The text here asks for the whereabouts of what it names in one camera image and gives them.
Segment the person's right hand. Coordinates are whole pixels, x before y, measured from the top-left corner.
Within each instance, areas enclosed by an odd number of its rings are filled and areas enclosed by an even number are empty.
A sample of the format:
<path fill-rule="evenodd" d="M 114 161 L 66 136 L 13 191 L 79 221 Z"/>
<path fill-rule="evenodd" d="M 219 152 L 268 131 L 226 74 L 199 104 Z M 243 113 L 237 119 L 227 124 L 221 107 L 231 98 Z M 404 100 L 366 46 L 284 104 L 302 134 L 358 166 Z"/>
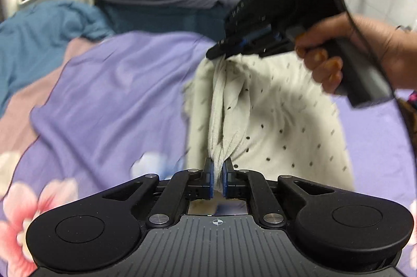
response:
<path fill-rule="evenodd" d="M 340 14 L 315 24 L 296 38 L 296 53 L 312 79 L 326 93 L 334 94 L 342 80 L 343 61 L 330 57 L 324 42 L 346 38 L 358 49 L 367 50 L 368 41 L 395 89 L 416 90 L 416 32 L 396 29 L 386 23 L 360 15 Z"/>

